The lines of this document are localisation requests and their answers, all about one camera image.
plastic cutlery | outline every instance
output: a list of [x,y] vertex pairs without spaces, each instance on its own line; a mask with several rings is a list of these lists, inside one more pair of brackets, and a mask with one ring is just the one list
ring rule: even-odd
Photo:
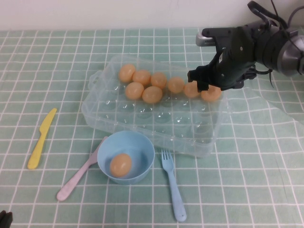
[[103,141],[107,137],[104,137],[99,144],[99,146],[96,148],[94,153],[89,157],[89,159],[86,161],[86,163],[80,168],[80,170],[75,173],[75,175],[61,188],[61,190],[57,193],[57,200],[64,201],[68,198],[68,196],[71,194],[77,183],[80,181],[81,177],[84,175],[84,173],[89,169],[89,167],[95,163],[97,163],[97,154],[98,149],[100,145],[103,143]]
[[174,162],[173,158],[168,150],[161,150],[161,162],[163,169],[168,173],[173,210],[176,220],[184,222],[187,218],[184,203],[181,199],[179,188],[177,187],[176,180],[174,177]]
[[41,157],[41,153],[42,153],[42,148],[43,148],[43,144],[44,141],[47,137],[47,133],[49,130],[49,127],[51,126],[51,123],[54,119],[54,116],[56,114],[57,109],[53,108],[46,116],[46,118],[43,120],[39,131],[40,131],[40,138],[35,146],[35,149],[33,150],[32,155],[29,158],[28,161],[28,169],[29,170],[33,170],[35,168],[37,168],[39,161],[40,161],[40,157]]

light blue plastic fork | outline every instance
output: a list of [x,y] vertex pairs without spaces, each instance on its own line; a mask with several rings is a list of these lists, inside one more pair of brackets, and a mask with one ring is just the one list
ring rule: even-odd
[[171,189],[171,197],[173,203],[173,210],[176,220],[179,222],[184,222],[187,218],[186,210],[184,207],[184,203],[181,199],[181,194],[179,188],[177,187],[176,180],[174,177],[174,162],[173,158],[168,150],[161,150],[161,162],[163,169],[168,173],[170,189]]

white wall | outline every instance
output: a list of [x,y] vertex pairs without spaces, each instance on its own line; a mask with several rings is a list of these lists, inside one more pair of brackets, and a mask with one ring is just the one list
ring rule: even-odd
[[[272,10],[270,0],[256,0]],[[249,0],[0,0],[0,30],[236,26]],[[274,0],[285,20],[304,0]],[[304,10],[294,25],[304,25]]]

yellow plastic knife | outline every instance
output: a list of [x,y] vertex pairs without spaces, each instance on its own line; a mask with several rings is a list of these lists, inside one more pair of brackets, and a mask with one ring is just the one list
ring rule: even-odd
[[42,148],[43,148],[43,144],[44,141],[46,139],[49,127],[51,126],[52,120],[54,119],[55,113],[56,113],[57,109],[53,108],[46,116],[46,118],[43,120],[39,131],[41,133],[41,136],[35,146],[35,149],[32,153],[32,155],[29,158],[28,161],[28,169],[33,170],[35,168],[37,168],[38,164],[39,164],[39,160],[41,157],[41,153],[42,153]]

pink plastic fork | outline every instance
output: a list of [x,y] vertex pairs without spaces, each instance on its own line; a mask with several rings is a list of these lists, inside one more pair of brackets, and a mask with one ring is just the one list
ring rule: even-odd
[[80,181],[81,177],[84,175],[84,173],[89,169],[89,167],[95,163],[97,163],[97,154],[98,149],[100,145],[103,143],[103,141],[107,137],[104,137],[99,144],[99,146],[96,148],[94,153],[89,157],[89,159],[86,161],[86,163],[78,170],[77,173],[61,188],[61,190],[57,193],[57,200],[64,201],[68,198],[68,196],[71,194],[75,186]]

